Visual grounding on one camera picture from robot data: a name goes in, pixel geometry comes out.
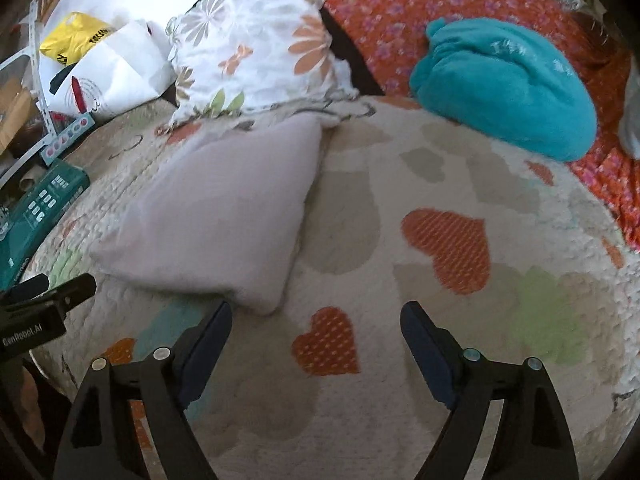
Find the white garment with grey trim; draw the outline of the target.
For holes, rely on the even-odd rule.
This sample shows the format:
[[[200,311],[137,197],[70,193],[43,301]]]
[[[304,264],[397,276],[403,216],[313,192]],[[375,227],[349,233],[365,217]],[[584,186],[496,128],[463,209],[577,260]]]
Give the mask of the white garment with grey trim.
[[[92,248],[105,273],[261,315],[282,301],[323,127],[310,113],[187,146]]]

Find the green plastic package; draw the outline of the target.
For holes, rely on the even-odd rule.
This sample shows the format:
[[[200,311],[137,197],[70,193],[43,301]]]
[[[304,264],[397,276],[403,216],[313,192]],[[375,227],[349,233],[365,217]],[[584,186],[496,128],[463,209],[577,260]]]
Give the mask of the green plastic package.
[[[38,247],[89,185],[84,170],[59,160],[9,211],[1,235],[2,290],[20,280]]]

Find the teal strip with coloured shapes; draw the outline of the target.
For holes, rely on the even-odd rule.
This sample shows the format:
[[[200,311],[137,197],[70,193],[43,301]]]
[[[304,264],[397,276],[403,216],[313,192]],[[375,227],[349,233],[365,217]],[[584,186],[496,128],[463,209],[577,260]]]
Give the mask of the teal strip with coloured shapes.
[[[81,114],[55,136],[55,139],[40,151],[43,163],[50,167],[65,150],[70,148],[81,136],[96,126],[90,113]]]

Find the quilted heart pattern bedspread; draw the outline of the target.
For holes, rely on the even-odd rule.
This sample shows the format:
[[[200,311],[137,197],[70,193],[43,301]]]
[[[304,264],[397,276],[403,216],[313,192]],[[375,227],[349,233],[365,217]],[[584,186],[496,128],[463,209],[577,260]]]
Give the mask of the quilted heart pattern bedspread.
[[[401,336],[420,302],[489,359],[536,356],[582,478],[639,415],[639,257],[562,164],[406,100],[328,106],[284,304],[238,309],[188,419],[223,479],[410,479],[447,412]]]

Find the white paper bag red print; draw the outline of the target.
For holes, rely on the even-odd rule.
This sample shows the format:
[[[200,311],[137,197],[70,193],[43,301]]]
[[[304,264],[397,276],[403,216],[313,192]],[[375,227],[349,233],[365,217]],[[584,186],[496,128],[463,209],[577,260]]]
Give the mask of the white paper bag red print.
[[[170,44],[153,22],[132,21],[101,40],[49,94],[55,113],[89,113],[106,122],[158,99],[176,80],[168,61]]]

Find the yellow plastic bag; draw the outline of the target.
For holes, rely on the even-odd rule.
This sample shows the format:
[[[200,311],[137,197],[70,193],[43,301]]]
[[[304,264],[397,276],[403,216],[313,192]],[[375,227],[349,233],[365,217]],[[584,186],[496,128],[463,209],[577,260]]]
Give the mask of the yellow plastic bag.
[[[39,52],[64,66],[77,63],[116,28],[91,15],[72,12],[42,40]]]

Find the grey crumpled garment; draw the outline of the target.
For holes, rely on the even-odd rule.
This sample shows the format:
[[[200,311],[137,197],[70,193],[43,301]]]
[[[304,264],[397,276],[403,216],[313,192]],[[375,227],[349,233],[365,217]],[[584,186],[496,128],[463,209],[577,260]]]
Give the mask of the grey crumpled garment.
[[[623,116],[618,124],[618,140],[625,153],[640,159],[640,86],[636,60],[631,60],[630,74],[625,88]]]

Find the white floral pillow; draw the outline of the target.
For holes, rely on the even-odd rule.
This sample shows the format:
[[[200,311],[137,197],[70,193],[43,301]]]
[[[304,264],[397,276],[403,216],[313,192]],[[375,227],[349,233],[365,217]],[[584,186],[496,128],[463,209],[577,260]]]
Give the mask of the white floral pillow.
[[[331,50],[326,0],[200,0],[166,27],[177,108],[168,128],[198,117],[262,112],[358,91]]]

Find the teal folded towel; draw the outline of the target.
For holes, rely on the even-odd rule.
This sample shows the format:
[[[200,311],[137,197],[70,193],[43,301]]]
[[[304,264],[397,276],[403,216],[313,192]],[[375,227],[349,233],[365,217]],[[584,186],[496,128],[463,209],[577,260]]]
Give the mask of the teal folded towel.
[[[409,78],[429,112],[523,150],[574,162],[592,147],[597,112],[578,73],[547,38],[493,18],[439,18]]]

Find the red floral bed sheet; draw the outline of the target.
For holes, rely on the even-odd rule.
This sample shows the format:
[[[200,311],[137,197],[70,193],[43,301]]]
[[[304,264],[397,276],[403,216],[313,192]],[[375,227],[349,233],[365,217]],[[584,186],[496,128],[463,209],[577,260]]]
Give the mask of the red floral bed sheet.
[[[326,0],[324,7],[388,96],[408,96],[410,73],[426,53],[426,25],[438,18],[494,18],[545,36],[582,78],[598,115],[597,139],[570,169],[605,203],[627,244],[639,246],[639,164],[617,136],[631,55],[593,21],[554,0]]]

